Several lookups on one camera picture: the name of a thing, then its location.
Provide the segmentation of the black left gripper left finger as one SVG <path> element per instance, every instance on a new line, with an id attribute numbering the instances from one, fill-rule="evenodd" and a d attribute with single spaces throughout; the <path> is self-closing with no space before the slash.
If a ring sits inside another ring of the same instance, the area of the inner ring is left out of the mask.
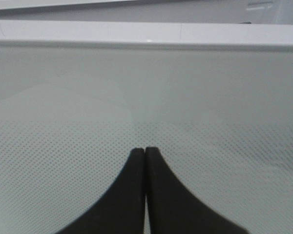
<path id="1" fill-rule="evenodd" d="M 142 234 L 145 198 L 145 152 L 134 148 L 107 191 L 60 233 Z"/>

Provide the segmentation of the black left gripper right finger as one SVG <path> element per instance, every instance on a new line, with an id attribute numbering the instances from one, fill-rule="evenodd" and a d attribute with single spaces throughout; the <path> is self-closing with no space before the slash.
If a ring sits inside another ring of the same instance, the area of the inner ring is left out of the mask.
<path id="1" fill-rule="evenodd" d="M 246 234 L 248 231 L 195 197 L 156 147 L 145 151 L 146 196 L 153 234 Z"/>

